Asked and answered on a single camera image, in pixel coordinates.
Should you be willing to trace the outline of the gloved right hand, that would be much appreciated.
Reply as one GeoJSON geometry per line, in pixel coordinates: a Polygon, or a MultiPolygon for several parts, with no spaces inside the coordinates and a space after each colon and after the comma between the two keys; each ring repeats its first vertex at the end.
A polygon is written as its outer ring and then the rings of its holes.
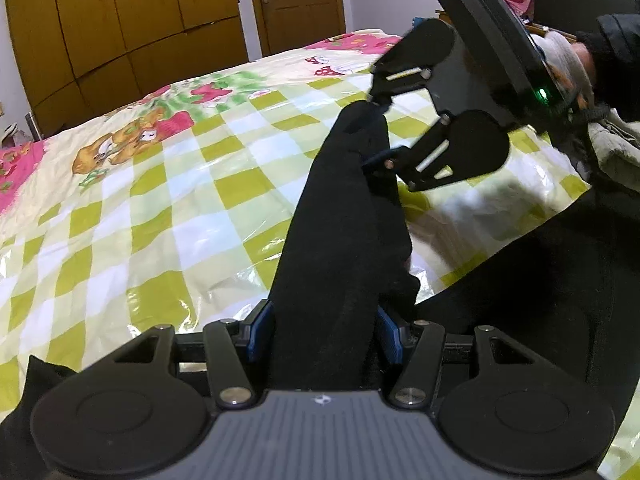
{"type": "Polygon", "coordinates": [[[574,44],[559,32],[547,32],[544,36],[533,35],[532,40],[563,96],[576,96],[581,110],[593,108],[591,80],[574,49],[574,44]]]}

